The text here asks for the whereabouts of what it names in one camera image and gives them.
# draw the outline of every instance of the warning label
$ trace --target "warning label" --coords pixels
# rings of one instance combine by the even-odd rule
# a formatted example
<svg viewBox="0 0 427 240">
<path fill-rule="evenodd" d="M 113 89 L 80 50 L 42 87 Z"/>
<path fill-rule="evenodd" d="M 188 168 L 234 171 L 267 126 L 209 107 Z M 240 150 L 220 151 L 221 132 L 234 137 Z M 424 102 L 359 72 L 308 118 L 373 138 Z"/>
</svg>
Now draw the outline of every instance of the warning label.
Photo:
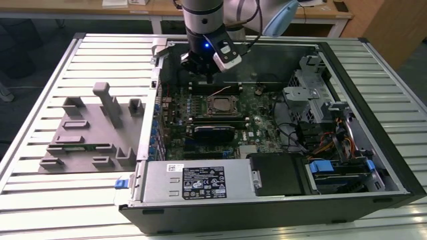
<svg viewBox="0 0 427 240">
<path fill-rule="evenodd" d="M 181 197 L 185 200 L 226 198 L 222 166 L 186 167 L 181 171 Z"/>
</svg>

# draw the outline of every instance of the barcode label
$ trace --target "barcode label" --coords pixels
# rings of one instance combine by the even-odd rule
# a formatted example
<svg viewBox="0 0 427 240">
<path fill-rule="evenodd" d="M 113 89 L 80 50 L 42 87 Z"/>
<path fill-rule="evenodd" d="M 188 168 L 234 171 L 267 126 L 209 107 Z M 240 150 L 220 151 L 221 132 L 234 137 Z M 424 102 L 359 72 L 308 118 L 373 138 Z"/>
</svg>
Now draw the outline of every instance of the barcode label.
<svg viewBox="0 0 427 240">
<path fill-rule="evenodd" d="M 165 171 L 166 172 L 181 172 L 184 168 L 184 164 L 166 164 Z"/>
</svg>

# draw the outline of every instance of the white label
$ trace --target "white label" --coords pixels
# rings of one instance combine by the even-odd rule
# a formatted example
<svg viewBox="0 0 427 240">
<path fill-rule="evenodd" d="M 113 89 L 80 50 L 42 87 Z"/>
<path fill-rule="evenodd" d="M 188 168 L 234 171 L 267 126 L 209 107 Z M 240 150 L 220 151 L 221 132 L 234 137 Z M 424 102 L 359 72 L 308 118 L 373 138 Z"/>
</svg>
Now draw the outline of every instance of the white label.
<svg viewBox="0 0 427 240">
<path fill-rule="evenodd" d="M 181 172 L 184 168 L 184 164 L 168 164 L 165 165 L 166 172 Z"/>
<path fill-rule="evenodd" d="M 148 14 L 148 11 L 129 11 L 130 14 Z"/>
<path fill-rule="evenodd" d="M 214 194 L 224 194 L 225 193 L 225 189 L 213 189 L 212 190 L 212 193 L 214 193 Z"/>
</svg>

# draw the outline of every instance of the metal bracket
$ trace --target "metal bracket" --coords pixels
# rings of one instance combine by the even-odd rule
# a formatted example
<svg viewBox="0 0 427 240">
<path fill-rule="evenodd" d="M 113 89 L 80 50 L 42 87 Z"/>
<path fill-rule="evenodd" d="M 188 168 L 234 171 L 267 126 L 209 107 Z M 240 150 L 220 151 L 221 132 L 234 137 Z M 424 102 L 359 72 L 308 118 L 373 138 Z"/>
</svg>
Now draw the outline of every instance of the metal bracket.
<svg viewBox="0 0 427 240">
<path fill-rule="evenodd" d="M 348 107 L 348 103 L 345 101 L 337 102 L 325 102 L 324 105 L 329 111 L 343 111 Z"/>
<path fill-rule="evenodd" d="M 285 98 L 291 101 L 308 101 L 319 98 L 316 91 L 301 86 L 288 86 L 283 90 Z"/>
<path fill-rule="evenodd" d="M 165 37 L 154 38 L 152 41 L 152 56 L 154 58 L 158 58 L 161 55 L 164 55 L 168 52 L 168 39 Z"/>
<path fill-rule="evenodd" d="M 261 177 L 260 177 L 259 171 L 252 171 L 252 183 L 253 183 L 255 189 L 260 189 L 263 187 Z"/>
</svg>

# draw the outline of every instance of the blue tab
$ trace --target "blue tab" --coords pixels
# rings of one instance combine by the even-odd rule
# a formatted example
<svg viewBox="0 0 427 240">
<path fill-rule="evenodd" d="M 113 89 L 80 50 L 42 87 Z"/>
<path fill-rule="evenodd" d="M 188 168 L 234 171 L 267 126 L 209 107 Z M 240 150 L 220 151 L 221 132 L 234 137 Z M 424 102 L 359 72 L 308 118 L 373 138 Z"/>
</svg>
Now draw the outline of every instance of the blue tab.
<svg viewBox="0 0 427 240">
<path fill-rule="evenodd" d="M 117 179 L 114 181 L 113 188 L 114 189 L 128 189 L 129 179 Z"/>
<path fill-rule="evenodd" d="M 365 164 L 367 164 L 368 170 L 372 172 L 375 170 L 375 164 L 372 160 L 365 160 Z"/>
<path fill-rule="evenodd" d="M 309 163 L 309 171 L 312 174 L 317 172 L 317 167 L 315 165 L 315 162 Z"/>
<path fill-rule="evenodd" d="M 309 163 L 309 170 L 316 172 L 333 172 L 332 163 L 329 160 L 315 160 Z"/>
</svg>

